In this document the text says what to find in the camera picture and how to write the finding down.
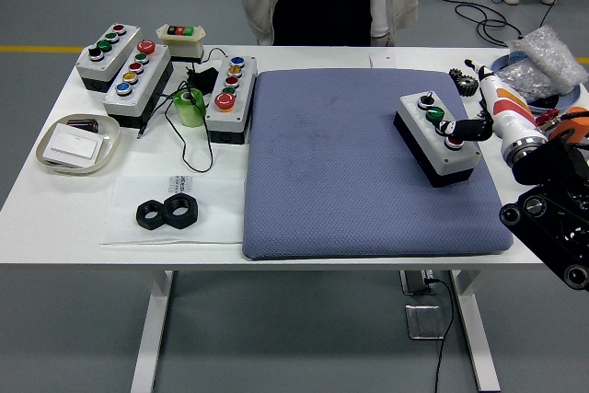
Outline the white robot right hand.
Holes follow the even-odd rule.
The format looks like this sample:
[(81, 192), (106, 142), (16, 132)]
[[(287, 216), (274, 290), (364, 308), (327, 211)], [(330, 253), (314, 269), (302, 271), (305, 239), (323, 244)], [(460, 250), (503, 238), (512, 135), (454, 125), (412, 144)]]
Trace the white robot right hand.
[(459, 141), (486, 141), (493, 134), (502, 139), (502, 150), (518, 145), (544, 144), (548, 139), (537, 128), (525, 100), (489, 67), (470, 59), (465, 65), (478, 76), (481, 115), (477, 119), (440, 121), (436, 132)]

